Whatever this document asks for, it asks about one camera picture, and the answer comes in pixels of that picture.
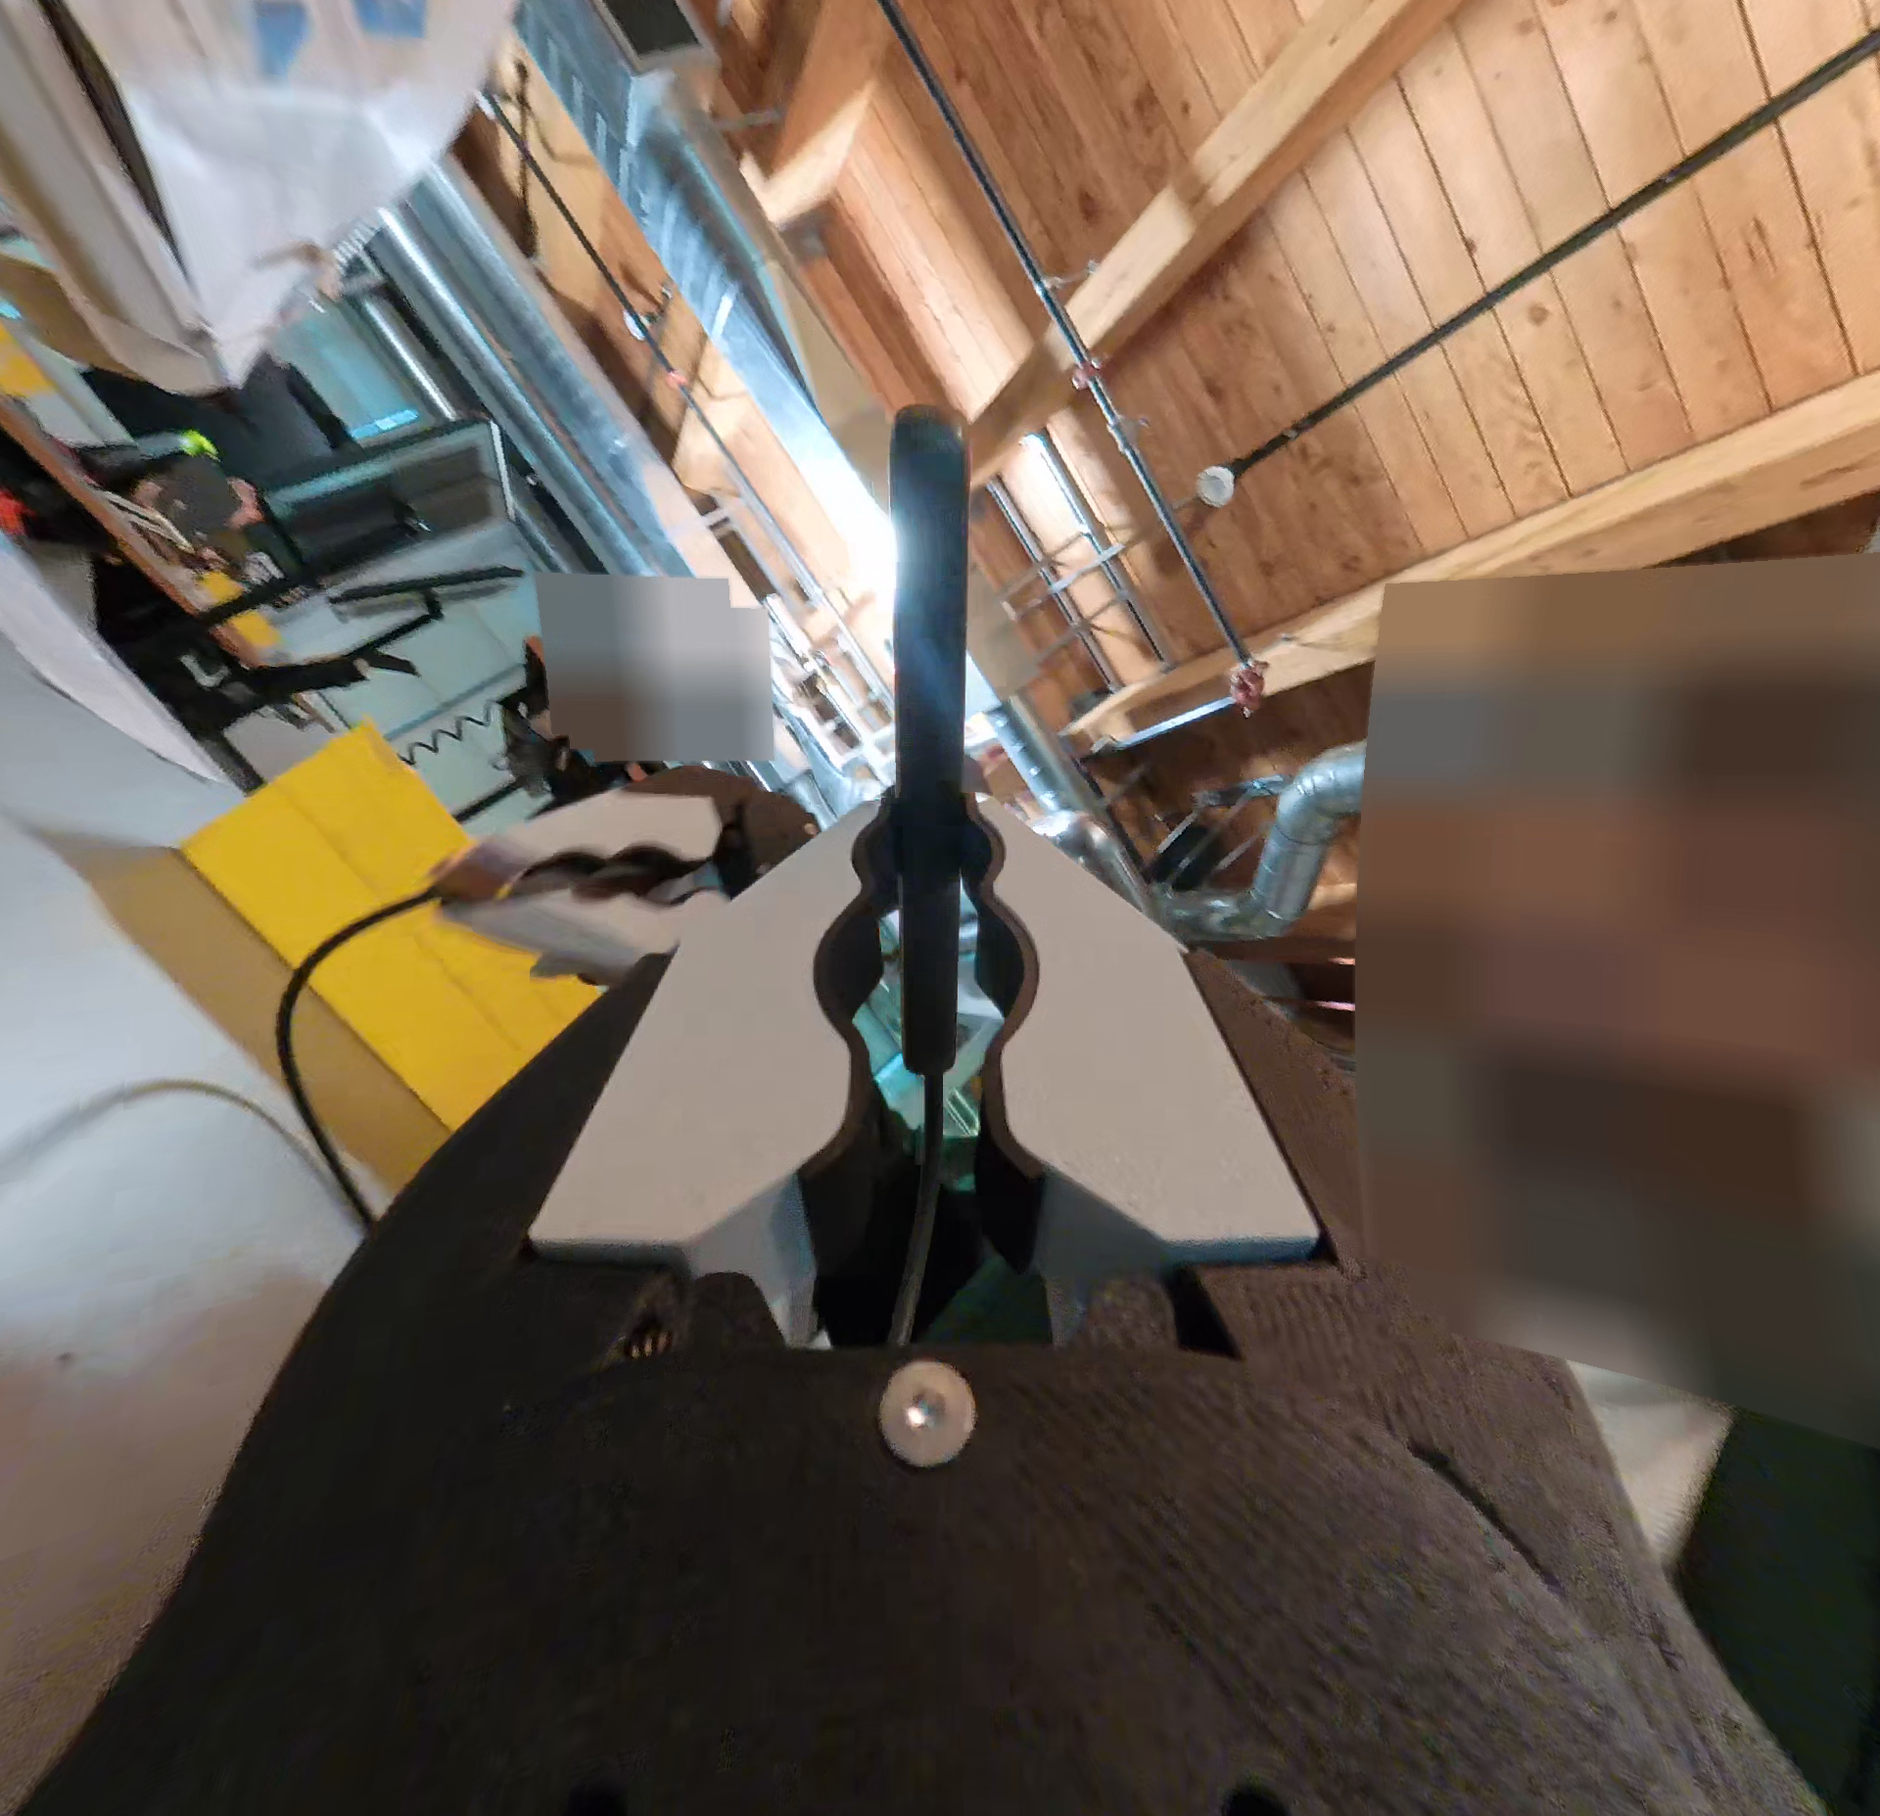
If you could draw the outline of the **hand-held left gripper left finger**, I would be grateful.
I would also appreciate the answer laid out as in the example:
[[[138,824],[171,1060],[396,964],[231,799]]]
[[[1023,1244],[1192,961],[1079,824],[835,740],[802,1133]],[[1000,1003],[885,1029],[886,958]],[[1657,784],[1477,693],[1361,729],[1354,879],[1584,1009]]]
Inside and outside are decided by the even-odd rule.
[[[751,1280],[783,1335],[820,1335],[811,1160],[849,1108],[851,1050],[812,958],[861,898],[861,804],[684,933],[530,1223],[543,1259]]]

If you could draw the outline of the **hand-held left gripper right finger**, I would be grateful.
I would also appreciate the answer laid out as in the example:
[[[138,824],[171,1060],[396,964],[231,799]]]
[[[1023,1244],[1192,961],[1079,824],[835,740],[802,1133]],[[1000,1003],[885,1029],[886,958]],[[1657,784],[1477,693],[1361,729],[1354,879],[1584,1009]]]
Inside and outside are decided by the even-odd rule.
[[[1320,1220],[1190,972],[1147,912],[1000,803],[976,804],[984,1238],[1079,1313],[1110,1283],[1297,1265]]]

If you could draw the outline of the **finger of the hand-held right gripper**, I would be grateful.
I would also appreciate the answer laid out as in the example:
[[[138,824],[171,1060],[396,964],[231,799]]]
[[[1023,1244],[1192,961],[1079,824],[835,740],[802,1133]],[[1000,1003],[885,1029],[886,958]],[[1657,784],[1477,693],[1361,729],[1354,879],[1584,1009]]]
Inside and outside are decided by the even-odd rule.
[[[711,864],[724,818],[700,796],[602,791],[500,836],[500,874],[678,879]]]
[[[445,903],[445,922],[485,943],[530,958],[549,977],[616,985],[644,958],[669,958],[722,916],[706,890],[672,905],[632,896],[579,898],[569,890],[488,903]]]

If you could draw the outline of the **slim dark grey USB hub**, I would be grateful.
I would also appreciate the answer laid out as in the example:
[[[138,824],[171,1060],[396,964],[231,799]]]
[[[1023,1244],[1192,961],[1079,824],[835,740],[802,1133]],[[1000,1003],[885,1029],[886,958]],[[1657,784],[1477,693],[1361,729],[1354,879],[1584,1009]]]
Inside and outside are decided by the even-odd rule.
[[[898,546],[893,617],[898,780],[888,832],[902,951],[902,1055],[942,1077],[953,1053],[962,871],[968,454],[962,425],[904,409],[888,441],[888,515]]]

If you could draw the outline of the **yellow plastic bin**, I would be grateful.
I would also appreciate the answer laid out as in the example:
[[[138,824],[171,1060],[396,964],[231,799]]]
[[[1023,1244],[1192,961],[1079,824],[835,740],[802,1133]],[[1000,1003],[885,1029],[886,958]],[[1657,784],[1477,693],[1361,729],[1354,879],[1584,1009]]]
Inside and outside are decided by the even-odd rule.
[[[372,727],[354,727],[191,836],[180,852],[293,967],[357,918],[418,894],[471,838]],[[312,992],[453,1131],[546,1050],[598,989],[435,909],[360,935]]]

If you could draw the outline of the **grey desk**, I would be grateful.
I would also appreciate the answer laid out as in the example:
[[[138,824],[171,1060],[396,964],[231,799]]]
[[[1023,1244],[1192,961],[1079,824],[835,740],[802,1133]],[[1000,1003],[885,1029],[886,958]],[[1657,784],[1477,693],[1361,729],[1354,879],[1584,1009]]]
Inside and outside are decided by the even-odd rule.
[[[122,1670],[359,1228],[287,970],[180,854],[236,803],[1,665],[1,1808]]]

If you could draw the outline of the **black computer monitor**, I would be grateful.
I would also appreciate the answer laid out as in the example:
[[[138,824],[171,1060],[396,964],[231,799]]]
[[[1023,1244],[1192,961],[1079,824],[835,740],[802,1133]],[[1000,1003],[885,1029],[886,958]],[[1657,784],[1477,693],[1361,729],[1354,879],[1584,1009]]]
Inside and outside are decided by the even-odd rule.
[[[260,503],[293,553],[317,570],[504,525],[513,515],[502,439],[485,419],[354,443],[260,490]]]

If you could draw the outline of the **document stand with instruction sheet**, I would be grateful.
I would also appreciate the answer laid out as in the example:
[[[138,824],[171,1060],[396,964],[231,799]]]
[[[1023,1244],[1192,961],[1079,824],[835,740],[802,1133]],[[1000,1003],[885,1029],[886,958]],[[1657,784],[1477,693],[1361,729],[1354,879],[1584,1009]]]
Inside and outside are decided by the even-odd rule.
[[[522,0],[1,0],[3,317],[239,387],[445,156]]]

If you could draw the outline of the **bent silver ventilation duct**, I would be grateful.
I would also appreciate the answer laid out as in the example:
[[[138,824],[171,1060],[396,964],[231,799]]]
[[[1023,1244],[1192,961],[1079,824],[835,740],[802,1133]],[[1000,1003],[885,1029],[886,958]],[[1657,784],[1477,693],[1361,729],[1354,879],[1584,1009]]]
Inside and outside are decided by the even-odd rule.
[[[1253,943],[1288,935],[1310,911],[1328,845],[1358,815],[1367,745],[1328,749],[1281,780],[1261,776],[1200,789],[1193,811],[1219,811],[1239,801],[1274,799],[1251,890],[1176,891],[1161,887],[1161,922],[1190,943]]]

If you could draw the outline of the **long spiral ventilation duct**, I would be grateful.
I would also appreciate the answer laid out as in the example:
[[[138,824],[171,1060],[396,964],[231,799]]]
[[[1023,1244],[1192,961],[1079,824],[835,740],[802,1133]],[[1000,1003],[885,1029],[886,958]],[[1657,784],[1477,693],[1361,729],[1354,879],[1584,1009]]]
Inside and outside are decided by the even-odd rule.
[[[689,577],[689,504],[630,425],[593,355],[459,172],[437,162],[366,244],[412,325],[513,449],[586,566]],[[682,531],[669,511],[682,511]]]

